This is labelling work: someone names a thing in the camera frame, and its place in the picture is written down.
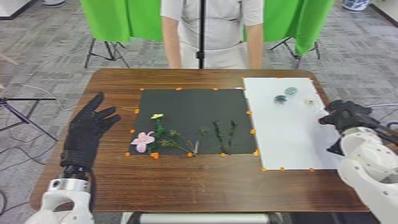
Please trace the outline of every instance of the floor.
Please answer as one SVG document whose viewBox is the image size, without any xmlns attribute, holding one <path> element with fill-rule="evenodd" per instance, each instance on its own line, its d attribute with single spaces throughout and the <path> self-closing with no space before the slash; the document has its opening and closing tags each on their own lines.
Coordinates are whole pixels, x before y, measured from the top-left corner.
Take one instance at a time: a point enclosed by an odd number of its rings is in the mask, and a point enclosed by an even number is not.
<svg viewBox="0 0 398 224">
<path fill-rule="evenodd" d="M 6 90 L 0 88 L 0 96 L 57 96 L 59 102 L 43 103 L 32 115 L 34 121 L 55 136 L 70 121 L 93 72 L 103 67 L 125 66 L 121 61 L 109 62 L 94 58 L 89 69 L 84 69 L 89 41 L 91 32 L 78 0 L 70 0 L 61 8 L 48 8 L 38 2 L 13 21 L 0 21 L 0 52 L 20 63 L 14 66 L 0 61 L 0 87 L 6 87 Z M 133 68 L 167 67 L 162 48 L 162 43 L 141 39 L 126 44 L 123 54 Z M 356 14 L 336 4 L 320 48 L 322 60 L 311 53 L 302 69 L 316 74 L 331 99 L 356 100 L 364 105 L 396 103 L 398 29 L 373 9 Z M 265 51 L 265 67 L 293 68 L 285 48 L 274 52 Z M 11 104 L 27 113 L 32 103 Z M 393 121 L 398 119 L 396 111 L 396 107 L 379 108 L 373 116 L 384 122 Z M 2 109 L 0 126 L 14 121 Z M 54 144 L 54 140 L 27 125 L 0 133 L 0 190 L 9 199 L 7 208 L 29 201 L 43 171 L 39 163 L 46 162 Z M 29 160 L 23 150 L 32 157 L 39 156 L 39 163 Z M 23 204 L 0 216 L 0 223 L 23 223 L 32 212 Z M 117 215 L 96 215 L 98 223 L 117 223 Z"/>
</svg>

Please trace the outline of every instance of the cable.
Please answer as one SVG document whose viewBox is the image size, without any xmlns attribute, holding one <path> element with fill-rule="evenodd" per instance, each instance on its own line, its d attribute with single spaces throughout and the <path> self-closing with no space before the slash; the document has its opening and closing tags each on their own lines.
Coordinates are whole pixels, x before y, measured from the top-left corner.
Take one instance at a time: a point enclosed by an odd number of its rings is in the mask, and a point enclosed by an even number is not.
<svg viewBox="0 0 398 224">
<path fill-rule="evenodd" d="M 380 118 L 379 121 L 382 121 L 382 120 L 395 114 L 396 111 L 398 111 L 398 109 L 395 109 L 395 110 L 391 111 L 391 113 Z"/>
<path fill-rule="evenodd" d="M 18 204 L 11 208 L 7 208 L 9 200 L 7 200 L 7 196 L 6 196 L 6 193 L 4 193 L 2 190 L 0 190 L 0 195 L 2 195 L 2 198 L 4 198 L 4 206 L 2 206 L 2 210 L 0 210 L 0 217 L 2 217 L 6 212 L 11 211 L 14 208 L 22 207 L 25 204 L 29 204 L 29 202 L 23 202 L 22 204 Z"/>
<path fill-rule="evenodd" d="M 45 150 L 45 152 L 38 156 L 34 156 L 34 157 L 30 156 L 32 159 L 38 159 L 50 152 L 50 150 L 54 149 L 54 146 L 55 145 L 57 145 L 57 142 L 54 143 L 52 147 Z M 9 168 L 16 167 L 18 165 L 22 165 L 23 163 L 27 163 L 29 161 L 30 161 L 30 158 L 23 162 L 16 163 L 14 165 L 11 165 L 4 169 L 0 169 L 0 172 L 4 172 Z"/>
<path fill-rule="evenodd" d="M 4 122 L 6 127 L 9 127 L 9 118 L 11 118 L 11 112 L 9 112 L 9 115 L 7 115 L 6 122 Z M 25 143 L 25 144 L 29 144 L 32 141 L 36 141 L 43 135 L 45 135 L 45 134 L 39 134 L 29 141 L 23 141 L 22 139 L 18 139 L 18 138 L 14 137 L 13 130 L 9 129 L 9 137 L 11 137 L 11 139 L 13 139 L 14 141 Z"/>
<path fill-rule="evenodd" d="M 393 106 L 398 106 L 398 103 L 386 103 L 386 104 L 375 104 L 375 105 L 368 105 L 366 107 L 393 107 Z"/>
<path fill-rule="evenodd" d="M 36 76 L 36 73 L 38 73 L 38 71 L 41 70 L 41 68 L 45 67 L 45 65 L 48 65 L 59 58 L 62 58 L 62 57 L 68 56 L 70 54 L 78 53 L 78 52 L 84 51 L 84 50 L 86 50 L 86 48 L 82 48 L 82 49 L 78 49 L 78 50 L 75 50 L 75 51 L 70 51 L 68 53 L 64 53 L 62 55 L 59 55 L 50 61 L 46 61 L 46 62 L 39 65 L 39 67 L 36 68 L 36 70 L 34 70 L 34 72 L 32 72 L 32 75 L 30 75 L 30 77 L 29 77 L 29 80 L 25 81 L 23 84 L 27 84 L 29 81 L 32 80 L 32 78 L 34 78 L 34 76 Z"/>
<path fill-rule="evenodd" d="M 39 160 L 36 160 L 36 158 L 29 155 L 29 152 L 25 151 L 25 149 L 20 148 L 20 147 L 11 147 L 11 148 L 7 148 L 7 149 L 0 152 L 0 155 L 2 155 L 11 149 L 20 149 L 20 151 L 23 152 L 25 156 L 29 157 L 29 159 L 30 159 L 38 164 L 41 164 L 43 166 L 46 165 Z"/>
<path fill-rule="evenodd" d="M 68 108 L 68 109 L 62 107 L 62 104 L 61 104 L 61 102 L 59 102 L 59 98 L 57 98 L 57 96 L 55 96 L 54 93 L 52 93 L 50 91 L 46 91 L 43 88 L 39 88 L 39 87 L 36 87 L 36 86 L 30 86 L 30 85 L 25 85 L 25 84 L 22 84 L 22 86 L 25 86 L 25 87 L 29 87 L 29 88 L 34 88 L 34 89 L 39 89 L 45 93 L 48 93 L 48 94 L 52 95 L 52 97 L 55 98 L 55 102 L 57 102 L 57 104 L 59 104 L 59 109 L 61 109 L 62 111 L 70 111 L 70 110 L 73 110 L 73 109 L 77 108 L 77 106 L 71 107 L 71 108 Z"/>
</svg>

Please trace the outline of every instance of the light stand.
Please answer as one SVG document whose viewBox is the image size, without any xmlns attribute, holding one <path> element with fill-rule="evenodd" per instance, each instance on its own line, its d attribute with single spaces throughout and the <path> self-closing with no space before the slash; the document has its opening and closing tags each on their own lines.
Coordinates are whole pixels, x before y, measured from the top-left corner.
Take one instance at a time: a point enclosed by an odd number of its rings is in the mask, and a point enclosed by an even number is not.
<svg viewBox="0 0 398 224">
<path fill-rule="evenodd" d="M 93 52 L 94 51 L 94 45 L 96 45 L 96 38 L 93 38 L 93 40 L 91 40 L 91 48 L 89 48 L 89 54 L 87 54 L 87 58 L 86 58 L 84 68 L 89 67 L 89 62 L 91 62 L 91 57 L 93 56 L 103 58 L 109 61 L 117 61 L 121 59 L 126 67 L 130 68 L 128 62 L 125 60 L 123 54 L 121 54 L 119 49 L 117 49 L 117 46 L 121 46 L 123 48 L 126 48 L 123 46 L 123 44 L 119 42 L 117 43 L 112 43 L 112 42 L 105 41 L 105 47 L 107 47 L 107 51 L 109 51 L 109 57 L 103 56 L 103 55 L 98 55 Z"/>
<path fill-rule="evenodd" d="M 288 41 L 293 37 L 286 38 L 285 41 L 272 47 L 270 51 L 276 50 L 276 48 L 285 45 L 288 50 L 290 50 L 290 54 L 292 54 L 292 57 L 295 58 L 297 60 L 297 65 L 295 65 L 295 69 L 300 68 L 300 63 L 302 63 L 302 56 L 299 56 L 290 48 L 290 45 L 288 45 Z M 315 42 L 315 48 L 309 50 L 309 51 L 316 51 L 316 56 L 318 56 L 318 60 L 320 60 L 320 46 L 318 46 L 318 42 Z"/>
<path fill-rule="evenodd" d="M 59 141 L 59 139 L 52 136 L 52 134 L 46 132 L 46 130 L 41 128 L 41 126 L 34 123 L 34 121 L 30 120 L 30 116 L 34 114 L 34 110 L 38 108 L 39 102 L 41 101 L 54 101 L 57 100 L 55 98 L 0 98 L 0 107 L 4 107 L 9 112 L 14 114 L 14 116 L 20 119 L 20 122 L 14 123 L 13 125 L 9 125 L 7 127 L 0 128 L 0 132 L 9 130 L 11 128 L 14 128 L 16 126 L 20 126 L 22 124 L 32 124 L 34 127 L 39 129 L 39 131 L 43 132 L 43 134 L 46 134 L 46 136 Z M 29 115 L 23 115 L 23 113 L 16 110 L 16 108 L 9 105 L 9 101 L 36 101 L 34 102 L 34 106 L 29 110 Z"/>
<path fill-rule="evenodd" d="M 199 51 L 196 53 L 196 58 L 199 59 L 199 69 L 205 69 L 205 32 L 206 32 L 206 0 L 201 1 L 201 9 L 199 9 Z"/>
</svg>

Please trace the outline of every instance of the white robotic arm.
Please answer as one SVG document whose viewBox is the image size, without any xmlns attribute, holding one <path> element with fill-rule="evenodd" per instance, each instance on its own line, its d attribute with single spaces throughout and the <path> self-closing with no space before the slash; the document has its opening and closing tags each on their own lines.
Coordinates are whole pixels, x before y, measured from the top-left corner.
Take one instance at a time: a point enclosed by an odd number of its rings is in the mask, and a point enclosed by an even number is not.
<svg viewBox="0 0 398 224">
<path fill-rule="evenodd" d="M 377 132 L 364 127 L 343 133 L 345 159 L 340 176 L 356 189 L 359 198 L 382 224 L 398 223 L 398 183 L 384 183 L 396 174 L 398 156 L 384 146 Z"/>
<path fill-rule="evenodd" d="M 68 203 L 73 203 L 73 209 L 57 212 L 59 206 Z M 43 195 L 41 210 L 27 224 L 94 224 L 89 203 L 89 182 L 78 179 L 54 180 Z"/>
</svg>

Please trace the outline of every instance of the yellow flower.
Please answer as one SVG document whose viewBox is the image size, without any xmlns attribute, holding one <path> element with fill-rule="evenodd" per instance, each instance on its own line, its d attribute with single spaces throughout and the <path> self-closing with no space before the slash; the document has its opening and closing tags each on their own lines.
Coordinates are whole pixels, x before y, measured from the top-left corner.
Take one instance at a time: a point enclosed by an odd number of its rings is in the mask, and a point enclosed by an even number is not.
<svg viewBox="0 0 398 224">
<path fill-rule="evenodd" d="M 151 119 L 157 120 L 158 118 L 162 118 L 165 115 L 164 114 L 153 114 Z"/>
</svg>

